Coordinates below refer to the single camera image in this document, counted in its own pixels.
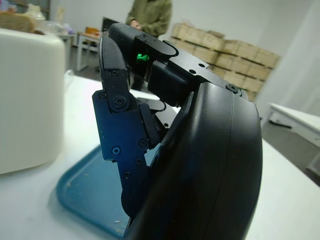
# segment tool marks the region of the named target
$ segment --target plastic tray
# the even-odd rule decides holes
[[[157,147],[145,154],[148,165],[156,151]],[[104,161],[100,145],[60,178],[56,192],[66,209],[114,237],[123,237],[129,217],[121,205],[118,166]]]

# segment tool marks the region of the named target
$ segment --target white container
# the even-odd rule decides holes
[[[0,28],[0,174],[54,161],[63,143],[64,43]]]

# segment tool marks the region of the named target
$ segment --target white table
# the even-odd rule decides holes
[[[77,60],[76,60],[76,70],[81,71],[82,69],[88,66],[91,42],[94,42],[97,45],[99,45],[100,37],[94,34],[88,34],[88,33],[82,33],[82,32],[78,33],[78,35],[79,35],[79,43],[78,43],[78,53],[77,53]],[[85,62],[82,63],[82,50],[84,46],[87,47],[86,58],[85,58]]]
[[[65,80],[61,155],[52,163],[0,175],[1,240],[112,239],[69,213],[56,198],[62,174],[99,144],[92,94],[101,84],[71,75]],[[318,186],[265,141],[263,158],[261,192],[247,240],[319,240]]]
[[[269,105],[269,110],[266,114],[266,117],[264,117],[261,121],[262,128],[267,122],[269,122],[271,116],[274,113],[277,113],[293,121],[295,124],[303,128],[306,128],[307,130],[311,131],[313,134],[320,138],[320,117],[307,114],[301,111],[293,110],[288,107],[280,106],[274,103],[271,103]],[[315,172],[318,176],[320,176],[320,169],[318,167],[315,167],[315,165],[319,165],[318,161],[320,161],[320,153],[315,156],[315,158],[311,161],[307,168]]]

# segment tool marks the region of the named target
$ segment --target person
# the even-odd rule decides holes
[[[172,0],[134,0],[126,24],[158,38],[168,30],[172,15]],[[132,89],[141,91],[144,80],[133,79]]]

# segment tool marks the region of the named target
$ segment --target robotic hand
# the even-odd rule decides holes
[[[246,93],[170,42],[120,23],[101,38],[99,58],[103,90],[92,99],[103,158],[118,165],[131,218],[125,238],[245,238],[262,176],[260,118]],[[129,68],[181,107],[173,121],[130,94]],[[159,143],[147,166],[144,154]]]

